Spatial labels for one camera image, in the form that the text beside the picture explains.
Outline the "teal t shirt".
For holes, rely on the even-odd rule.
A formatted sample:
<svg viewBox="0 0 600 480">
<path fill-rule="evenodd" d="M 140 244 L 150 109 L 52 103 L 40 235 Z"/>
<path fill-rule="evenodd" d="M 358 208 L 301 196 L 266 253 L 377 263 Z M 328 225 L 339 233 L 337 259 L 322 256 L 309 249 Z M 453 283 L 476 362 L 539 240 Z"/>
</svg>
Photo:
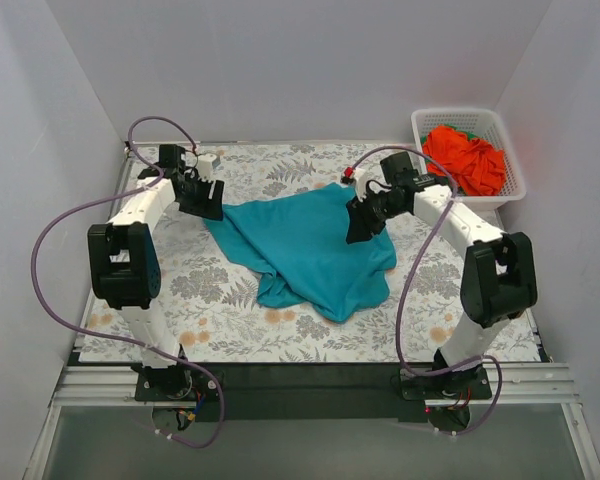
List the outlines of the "teal t shirt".
<svg viewBox="0 0 600 480">
<path fill-rule="evenodd" d="M 309 303 L 346 322 L 390 295 L 386 271 L 397 265 L 387 233 L 348 244 L 346 204 L 354 192 L 331 183 L 269 201 L 226 205 L 208 230 L 226 258 L 259 274 L 256 301 L 281 309 Z"/>
</svg>

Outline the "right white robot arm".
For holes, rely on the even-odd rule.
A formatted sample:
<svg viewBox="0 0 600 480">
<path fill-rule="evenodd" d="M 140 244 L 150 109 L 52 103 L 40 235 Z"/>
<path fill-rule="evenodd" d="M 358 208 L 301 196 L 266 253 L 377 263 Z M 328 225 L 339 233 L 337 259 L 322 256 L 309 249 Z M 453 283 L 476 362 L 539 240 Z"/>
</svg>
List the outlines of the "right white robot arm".
<svg viewBox="0 0 600 480">
<path fill-rule="evenodd" d="M 457 183 L 446 171 L 419 172 L 411 162 L 414 153 L 407 147 L 391 149 L 380 162 L 381 182 L 357 164 L 344 170 L 342 183 L 355 191 L 346 204 L 346 241 L 367 242 L 384 231 L 388 220 L 410 214 L 430 226 L 431 238 L 444 239 L 462 257 L 463 314 L 451 337 L 436 351 L 430 370 L 399 359 L 409 387 L 451 398 L 468 392 L 501 331 L 536 304 L 533 248 L 526 234 L 507 233 L 458 201 Z"/>
</svg>

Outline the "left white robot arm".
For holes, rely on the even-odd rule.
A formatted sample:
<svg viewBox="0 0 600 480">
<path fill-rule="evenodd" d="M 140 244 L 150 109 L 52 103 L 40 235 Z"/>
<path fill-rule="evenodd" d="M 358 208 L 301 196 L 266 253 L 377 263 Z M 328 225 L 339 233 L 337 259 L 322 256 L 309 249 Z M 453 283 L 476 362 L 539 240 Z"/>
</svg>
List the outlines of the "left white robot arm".
<svg viewBox="0 0 600 480">
<path fill-rule="evenodd" d="M 224 182 L 213 178 L 220 156 L 202 153 L 186 163 L 186 150 L 162 144 L 158 161 L 143 169 L 136 180 L 140 193 L 105 224 L 87 233 L 92 289 L 95 296 L 117 311 L 131 337 L 143 344 L 141 367 L 148 386 L 172 400 L 193 389 L 191 370 L 179 361 L 183 347 L 159 318 L 161 268 L 152 233 L 173 204 L 183 213 L 209 220 L 223 218 Z"/>
</svg>

